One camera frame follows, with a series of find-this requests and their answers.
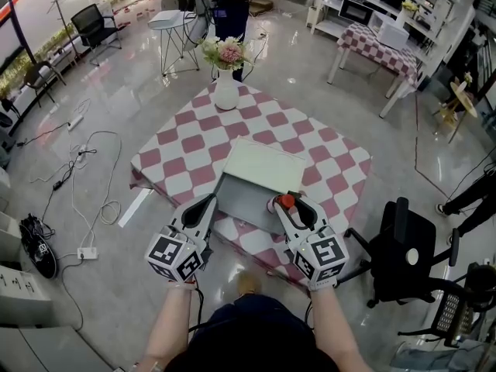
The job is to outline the white shelf unit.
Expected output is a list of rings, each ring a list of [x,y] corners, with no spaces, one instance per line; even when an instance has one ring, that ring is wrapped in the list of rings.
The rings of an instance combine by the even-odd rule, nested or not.
[[[374,10],[371,19],[387,16],[396,20],[404,0],[353,0]],[[454,6],[453,0],[412,0],[418,11],[408,18],[403,27],[409,33],[407,45],[420,64],[427,64],[434,57],[434,49],[440,43],[440,33],[448,26],[448,17]],[[307,26],[312,32],[319,31],[339,38],[344,29],[355,23],[339,16],[342,0],[315,0],[309,9]]]

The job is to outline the pink flower bouquet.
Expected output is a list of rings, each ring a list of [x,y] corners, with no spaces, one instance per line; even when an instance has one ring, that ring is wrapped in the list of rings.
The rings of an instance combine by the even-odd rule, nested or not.
[[[244,64],[253,64],[245,43],[239,37],[229,36],[221,40],[213,36],[200,40],[198,45],[205,61],[220,70],[236,71]]]

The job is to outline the pink checkered tablecloth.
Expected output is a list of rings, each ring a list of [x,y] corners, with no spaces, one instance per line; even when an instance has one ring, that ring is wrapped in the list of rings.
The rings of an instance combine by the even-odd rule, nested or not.
[[[300,193],[320,204],[342,238],[357,206],[370,154],[352,140],[305,113],[258,91],[238,85],[239,104],[223,111],[210,85],[173,116],[133,157],[133,185],[150,188],[176,208],[193,198],[215,193],[222,168],[236,139],[249,140],[303,157],[307,166]],[[292,263],[285,233],[278,235],[219,211],[210,235],[229,241],[261,265],[295,284],[305,284]]]

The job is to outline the person's right forearm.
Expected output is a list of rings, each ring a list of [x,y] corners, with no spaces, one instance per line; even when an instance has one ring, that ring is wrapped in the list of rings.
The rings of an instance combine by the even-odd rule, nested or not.
[[[373,372],[360,354],[333,287],[310,292],[317,347],[340,372]]]

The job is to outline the white flat box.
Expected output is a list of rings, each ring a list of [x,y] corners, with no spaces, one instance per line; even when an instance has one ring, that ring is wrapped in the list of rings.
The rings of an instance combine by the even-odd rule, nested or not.
[[[181,26],[186,12],[180,10],[165,10],[158,12],[148,22],[151,30],[166,30]]]

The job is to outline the small red object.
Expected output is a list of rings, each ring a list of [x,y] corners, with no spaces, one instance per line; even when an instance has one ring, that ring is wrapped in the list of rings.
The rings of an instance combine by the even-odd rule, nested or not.
[[[275,205],[281,206],[283,210],[290,210],[295,206],[295,197],[290,194],[276,195],[268,201],[267,211],[269,213],[275,213]]]

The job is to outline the white ceramic vase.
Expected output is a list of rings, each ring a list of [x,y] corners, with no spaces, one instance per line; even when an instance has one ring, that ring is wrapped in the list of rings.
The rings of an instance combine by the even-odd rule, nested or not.
[[[219,69],[212,100],[216,107],[223,111],[232,110],[238,105],[239,91],[232,70]]]

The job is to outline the white box appliance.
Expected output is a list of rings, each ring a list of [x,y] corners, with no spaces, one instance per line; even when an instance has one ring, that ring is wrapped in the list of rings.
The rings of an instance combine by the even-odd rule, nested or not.
[[[409,33],[402,27],[399,27],[391,18],[374,15],[370,21],[370,26],[377,40],[385,46],[396,50],[406,47]]]

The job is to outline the round wooden side table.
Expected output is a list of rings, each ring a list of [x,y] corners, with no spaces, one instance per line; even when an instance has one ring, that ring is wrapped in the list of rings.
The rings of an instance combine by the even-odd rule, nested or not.
[[[432,116],[439,115],[441,117],[441,121],[433,132],[434,135],[437,136],[443,126],[450,127],[453,130],[451,138],[449,139],[449,143],[451,143],[454,136],[458,133],[464,119],[468,115],[477,118],[477,110],[474,106],[474,96],[468,91],[468,88],[472,83],[473,78],[469,71],[463,74],[462,81],[458,81],[457,78],[455,78],[455,81],[450,82],[451,91],[453,92],[454,97],[448,102],[440,104],[439,108],[432,113]]]

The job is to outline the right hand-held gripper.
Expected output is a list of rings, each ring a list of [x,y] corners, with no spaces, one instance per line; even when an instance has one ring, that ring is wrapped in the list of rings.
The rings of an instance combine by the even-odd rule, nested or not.
[[[327,215],[320,204],[300,193],[292,195],[298,221],[292,219],[279,201],[272,202],[292,253],[291,261],[303,274],[308,290],[335,288],[338,275],[348,263],[346,245],[332,227],[327,226]],[[304,237],[298,230],[310,233]]]

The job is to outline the grey box with sliding lid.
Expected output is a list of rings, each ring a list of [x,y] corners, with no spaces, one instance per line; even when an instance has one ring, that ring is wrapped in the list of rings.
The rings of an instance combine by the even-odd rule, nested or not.
[[[219,211],[265,232],[283,234],[280,219],[269,212],[267,203],[299,191],[306,166],[303,157],[245,137],[236,139],[215,186]]]

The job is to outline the vase with yellow flowers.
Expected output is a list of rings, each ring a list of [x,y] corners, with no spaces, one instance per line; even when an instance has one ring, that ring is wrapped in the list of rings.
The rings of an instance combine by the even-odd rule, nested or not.
[[[419,7],[412,0],[404,0],[401,4],[401,10],[395,20],[395,25],[398,28],[403,28],[406,20],[412,18],[419,10]]]

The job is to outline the brown wooden chair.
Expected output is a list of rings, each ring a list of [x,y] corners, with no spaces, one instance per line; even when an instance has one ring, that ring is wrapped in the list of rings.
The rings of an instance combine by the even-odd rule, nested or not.
[[[23,85],[34,90],[39,107],[41,107],[39,96],[40,90],[50,98],[52,103],[56,104],[49,91],[49,83],[52,77],[55,77],[63,85],[67,84],[62,74],[49,61],[42,60],[36,62],[26,70],[23,78]]]

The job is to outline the person's tan shoe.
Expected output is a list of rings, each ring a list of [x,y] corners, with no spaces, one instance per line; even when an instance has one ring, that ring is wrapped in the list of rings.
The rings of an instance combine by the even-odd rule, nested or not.
[[[237,292],[240,297],[244,295],[257,295],[261,293],[262,285],[259,278],[247,270],[242,270],[237,275]]]

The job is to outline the long checkered cloth table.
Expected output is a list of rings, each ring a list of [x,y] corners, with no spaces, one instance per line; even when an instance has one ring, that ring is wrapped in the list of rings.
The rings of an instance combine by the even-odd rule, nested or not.
[[[346,27],[337,40],[337,55],[329,72],[327,83],[332,84],[339,69],[343,69],[350,52],[354,52],[387,68],[396,74],[393,84],[387,91],[387,104],[379,116],[383,119],[398,99],[416,90],[417,63],[413,52],[407,48],[396,50],[378,41],[373,31],[359,23]]]

